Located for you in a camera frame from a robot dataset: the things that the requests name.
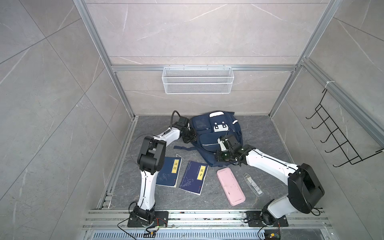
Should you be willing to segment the navy blue student backpack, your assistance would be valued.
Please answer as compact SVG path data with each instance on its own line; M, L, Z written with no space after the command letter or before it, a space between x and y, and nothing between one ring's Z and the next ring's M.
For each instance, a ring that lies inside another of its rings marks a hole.
M219 162L217 153L220 150L218 138L224 135L233 135L240 144L243 143L243 134L239 121L234 112L216 111L195 116L190 119L190 126L196 131L197 138L191 142L190 148L174 146L174 149L184 151L198 151L210 167L224 167L229 164Z

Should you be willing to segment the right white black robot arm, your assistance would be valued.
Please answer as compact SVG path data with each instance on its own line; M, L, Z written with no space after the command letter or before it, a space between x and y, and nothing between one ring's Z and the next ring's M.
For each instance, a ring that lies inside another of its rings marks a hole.
M267 203L260 214L264 225L271 226L281 217L293 212L310 214L325 195L313 168L295 165L269 156L250 145L241 145L234 136L218 138L220 162L247 165L260 169L288 186L288 193Z

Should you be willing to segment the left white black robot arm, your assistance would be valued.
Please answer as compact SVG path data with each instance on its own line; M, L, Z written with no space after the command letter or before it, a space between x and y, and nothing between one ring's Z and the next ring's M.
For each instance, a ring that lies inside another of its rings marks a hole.
M146 136L143 140L137 159L141 171L141 191L132 214L148 225L151 225L156 218L156 180L165 162L166 148L180 138L184 143L190 143L196 139L196 131L192 129L190 119L182 117L175 110L167 130L157 136Z

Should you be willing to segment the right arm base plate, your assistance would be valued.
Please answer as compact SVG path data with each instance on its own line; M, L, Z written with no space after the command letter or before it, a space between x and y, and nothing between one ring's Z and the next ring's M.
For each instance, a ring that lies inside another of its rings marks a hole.
M262 211L246 211L246 218L243 219L249 227L288 227L286 216L275 219L268 213Z

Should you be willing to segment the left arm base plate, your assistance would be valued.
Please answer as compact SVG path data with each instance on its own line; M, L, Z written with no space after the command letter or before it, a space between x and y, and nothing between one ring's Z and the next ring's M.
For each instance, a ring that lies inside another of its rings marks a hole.
M154 211L152 213L145 214L136 214L134 212L130 213L128 218L127 227L128 228L147 228L147 227L157 227L158 224L167 225L168 224L169 212L167 211Z

